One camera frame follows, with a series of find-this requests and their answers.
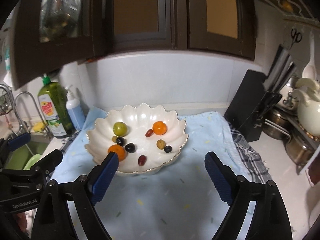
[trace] white kettle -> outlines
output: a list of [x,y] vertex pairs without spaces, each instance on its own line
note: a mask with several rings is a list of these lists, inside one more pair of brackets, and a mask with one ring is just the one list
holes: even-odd
[[[307,92],[298,89],[302,86],[307,87]],[[299,99],[299,123],[313,136],[320,136],[320,84],[310,78],[301,78],[296,87],[291,96]]]

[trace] dish soap bottle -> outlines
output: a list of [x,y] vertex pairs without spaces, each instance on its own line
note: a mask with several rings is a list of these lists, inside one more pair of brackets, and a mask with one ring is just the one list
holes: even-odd
[[66,109],[67,95],[58,82],[51,82],[46,75],[38,93],[39,104],[45,119],[56,138],[70,137],[75,128]]
[[82,111],[79,99],[75,98],[73,93],[70,91],[70,87],[71,86],[66,87],[66,90],[68,91],[68,101],[66,102],[66,108],[68,110],[73,126],[76,128],[76,130],[79,131],[84,125],[85,116]]

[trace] yellow sponge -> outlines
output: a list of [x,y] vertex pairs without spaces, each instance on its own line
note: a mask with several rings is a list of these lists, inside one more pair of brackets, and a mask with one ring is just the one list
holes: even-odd
[[45,125],[43,122],[38,122],[33,126],[33,130],[34,130],[34,132],[43,132],[44,127],[45,127]]

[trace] knife block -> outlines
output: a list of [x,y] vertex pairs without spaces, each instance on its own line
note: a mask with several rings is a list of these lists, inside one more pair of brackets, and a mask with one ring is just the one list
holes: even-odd
[[224,118],[242,133],[247,142],[257,141],[264,118],[258,118],[261,101],[266,95],[264,73],[247,70],[240,87],[230,103]]

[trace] green dish soap bottle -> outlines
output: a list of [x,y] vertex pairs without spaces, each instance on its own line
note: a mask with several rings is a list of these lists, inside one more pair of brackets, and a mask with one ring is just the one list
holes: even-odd
[[66,109],[67,93],[58,82],[44,76],[43,87],[38,93],[39,104],[45,119],[56,138],[70,137],[75,128]]

